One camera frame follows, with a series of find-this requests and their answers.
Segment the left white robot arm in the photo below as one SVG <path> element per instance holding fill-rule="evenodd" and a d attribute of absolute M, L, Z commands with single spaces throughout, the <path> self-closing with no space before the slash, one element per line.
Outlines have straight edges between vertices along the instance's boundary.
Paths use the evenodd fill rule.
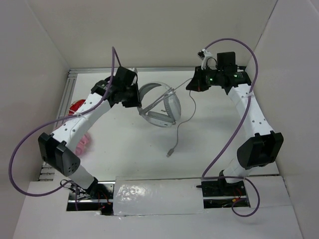
<path fill-rule="evenodd" d="M 93 124 L 118 103 L 126 108 L 141 105 L 136 68 L 119 67 L 115 75 L 97 82 L 71 119 L 51 134 L 42 133 L 38 138 L 43 161 L 76 183 L 88 199 L 106 189 L 81 165 L 75 154 L 76 146 Z"/>

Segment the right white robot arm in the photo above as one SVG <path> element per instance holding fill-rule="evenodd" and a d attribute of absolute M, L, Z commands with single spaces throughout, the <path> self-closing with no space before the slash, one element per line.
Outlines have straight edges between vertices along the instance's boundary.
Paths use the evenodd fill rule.
<path fill-rule="evenodd" d="M 220 86 L 234 103 L 243 120 L 246 141 L 237 149 L 236 156 L 226 169 L 219 173 L 219 179 L 210 186 L 202 184 L 203 190 L 214 190 L 229 196 L 235 186 L 255 168 L 265 167 L 275 162 L 284 142 L 283 135 L 269 125 L 251 89 L 252 82 L 243 67 L 235 62 L 234 52 L 217 54 L 215 69 L 208 66 L 212 54 L 203 49 L 197 54 L 202 60 L 195 68 L 187 90 L 204 92 L 211 86 Z"/>

